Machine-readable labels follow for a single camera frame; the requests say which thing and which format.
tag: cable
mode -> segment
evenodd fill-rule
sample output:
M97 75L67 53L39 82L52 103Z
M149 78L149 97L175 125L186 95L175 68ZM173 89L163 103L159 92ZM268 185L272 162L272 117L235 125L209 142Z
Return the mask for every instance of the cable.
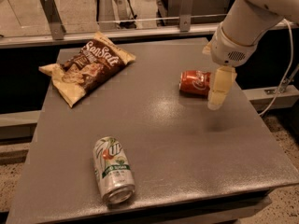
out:
M272 106L272 104L276 101L276 99L278 98L279 96L279 90L283 84L283 81L285 80L286 76L288 75L289 71L290 71L290 68L292 66L292 60L293 60L293 41L292 41L292 28L290 26L290 23L287 21L287 20L283 20L284 23L287 24L288 28L289 28L289 35L290 35L290 44L291 44L291 59L290 59L290 63L289 63L289 66L286 70L286 72L284 73L282 79L280 80L280 83L276 89L276 94L275 96L273 97L272 101L270 102L270 104L268 105L268 107L261 113L259 113L260 116L263 116L265 112L268 111L268 109Z

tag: brown snack bag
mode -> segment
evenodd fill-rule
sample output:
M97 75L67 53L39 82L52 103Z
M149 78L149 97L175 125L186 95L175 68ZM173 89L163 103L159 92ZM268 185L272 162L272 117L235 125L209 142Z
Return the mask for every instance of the brown snack bag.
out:
M52 78L53 85L72 107L88 92L118 73L135 55L118 48L97 32L80 53L64 64L40 66L39 71Z

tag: white robotic arm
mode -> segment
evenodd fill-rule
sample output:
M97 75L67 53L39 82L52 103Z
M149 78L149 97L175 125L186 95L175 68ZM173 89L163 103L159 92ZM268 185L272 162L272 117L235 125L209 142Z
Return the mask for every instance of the white robotic arm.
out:
M299 21L299 0L235 0L211 40L211 56L221 67L213 74L208 107L219 109L262 36L284 18Z

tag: metal post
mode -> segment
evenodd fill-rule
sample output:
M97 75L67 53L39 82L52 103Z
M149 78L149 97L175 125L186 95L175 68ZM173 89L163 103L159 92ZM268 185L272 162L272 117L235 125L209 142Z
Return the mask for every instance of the metal post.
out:
M55 0L40 0L54 40L63 40L66 30L59 16Z
M191 26L193 0L181 0L179 13L179 30L188 32Z

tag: white and green can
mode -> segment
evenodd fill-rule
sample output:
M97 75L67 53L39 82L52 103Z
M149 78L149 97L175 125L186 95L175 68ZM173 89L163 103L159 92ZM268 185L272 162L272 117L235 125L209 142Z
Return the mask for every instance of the white and green can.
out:
M94 171L104 203L116 204L130 198L135 182L121 143L114 137L104 137L93 149Z

